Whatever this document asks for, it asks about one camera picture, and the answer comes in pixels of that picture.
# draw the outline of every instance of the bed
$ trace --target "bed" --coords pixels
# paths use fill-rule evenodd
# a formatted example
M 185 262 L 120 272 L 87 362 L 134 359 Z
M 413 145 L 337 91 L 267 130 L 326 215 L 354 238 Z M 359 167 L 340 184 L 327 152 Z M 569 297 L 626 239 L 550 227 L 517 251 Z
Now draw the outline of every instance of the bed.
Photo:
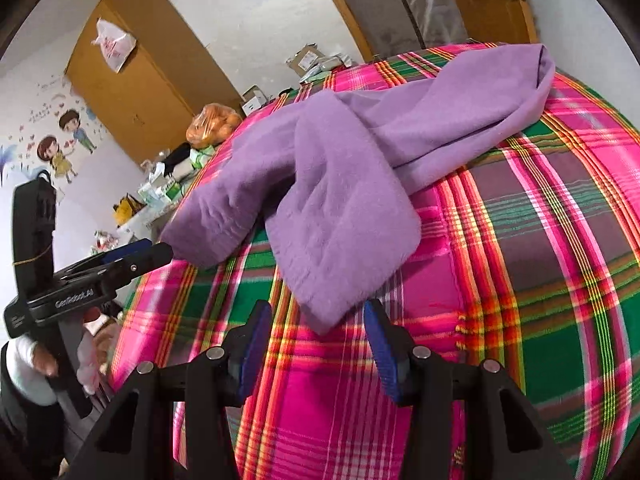
M 432 48 L 333 74 L 252 114 L 234 135 L 321 89 L 383 90 L 494 46 Z M 194 186 L 224 171 L 231 140 Z M 450 360 L 503 363 L 578 479 L 605 478 L 639 421 L 639 140 L 601 96 L 559 72 L 537 123 L 411 197 L 422 240 L 375 294 L 418 344 Z M 361 309 L 325 336 L 306 328 L 260 224 L 215 268 L 174 260 L 141 279 L 111 383 L 143 360 L 180 364 L 219 344 L 258 299 L 274 308 L 266 362 L 244 408 L 228 410 L 241 477 L 396 478 L 410 410 L 381 389 Z M 463 420 L 457 407 L 452 479 L 463 477 Z M 185 462 L 181 404 L 174 455 Z

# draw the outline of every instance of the wooden wardrobe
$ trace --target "wooden wardrobe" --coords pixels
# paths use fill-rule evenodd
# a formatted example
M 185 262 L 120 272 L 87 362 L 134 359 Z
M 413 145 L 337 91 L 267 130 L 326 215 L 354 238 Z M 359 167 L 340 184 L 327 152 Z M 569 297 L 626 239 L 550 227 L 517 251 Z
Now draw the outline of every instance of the wooden wardrobe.
M 119 73 L 91 43 L 98 18 L 138 40 Z M 241 111 L 242 98 L 169 0 L 101 0 L 66 76 L 136 163 L 184 142 L 191 120 L 208 103 Z

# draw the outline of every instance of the metal bolt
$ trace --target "metal bolt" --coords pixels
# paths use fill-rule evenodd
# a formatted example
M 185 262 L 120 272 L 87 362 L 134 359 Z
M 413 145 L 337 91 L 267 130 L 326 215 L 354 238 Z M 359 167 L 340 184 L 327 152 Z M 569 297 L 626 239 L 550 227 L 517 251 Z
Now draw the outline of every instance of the metal bolt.
M 494 361 L 493 359 L 487 359 L 482 367 L 489 373 L 497 374 L 500 371 L 500 363 L 498 361 Z
M 138 366 L 136 366 L 136 371 L 141 375 L 148 374 L 153 369 L 154 364 L 151 361 L 142 361 Z
M 413 353 L 418 359 L 428 359 L 431 357 L 431 350 L 426 346 L 414 346 Z
M 215 361 L 216 359 L 222 359 L 225 356 L 225 349 L 222 346 L 212 346 L 207 350 L 207 358 Z

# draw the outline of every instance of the finger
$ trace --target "finger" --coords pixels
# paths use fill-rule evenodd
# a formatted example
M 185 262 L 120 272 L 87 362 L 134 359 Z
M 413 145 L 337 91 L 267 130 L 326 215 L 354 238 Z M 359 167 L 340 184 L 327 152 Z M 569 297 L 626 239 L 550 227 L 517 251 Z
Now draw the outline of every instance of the finger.
M 58 374 L 58 362 L 55 357 L 39 343 L 33 351 L 33 369 L 47 377 L 56 377 Z
M 100 314 L 102 314 L 100 312 L 100 309 L 96 306 L 93 306 L 84 313 L 84 322 L 91 323 L 92 321 L 98 319 L 100 317 Z

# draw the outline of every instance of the plaid bedspread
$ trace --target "plaid bedspread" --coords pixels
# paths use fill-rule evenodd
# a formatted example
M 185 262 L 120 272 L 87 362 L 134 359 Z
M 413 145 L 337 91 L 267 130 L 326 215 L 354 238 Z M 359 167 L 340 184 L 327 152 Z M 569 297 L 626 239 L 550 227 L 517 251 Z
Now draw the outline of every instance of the plaid bedspread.
M 432 48 L 332 75 L 236 134 L 322 88 L 382 90 L 492 46 Z M 418 343 L 452 360 L 502 362 L 578 479 L 604 478 L 638 426 L 638 141 L 596 92 L 558 73 L 536 124 L 412 196 L 422 241 L 377 293 Z M 216 177 L 230 150 L 227 141 L 200 182 Z M 381 390 L 360 310 L 322 338 L 307 329 L 262 226 L 216 268 L 174 261 L 141 280 L 111 366 L 114 386 L 142 360 L 178 364 L 219 344 L 257 299 L 274 307 L 266 364 L 245 407 L 228 412 L 242 477 L 396 478 L 410 411 Z M 454 420 L 451 477 L 461 478 L 457 408 Z M 184 435 L 178 404 L 182 462 Z

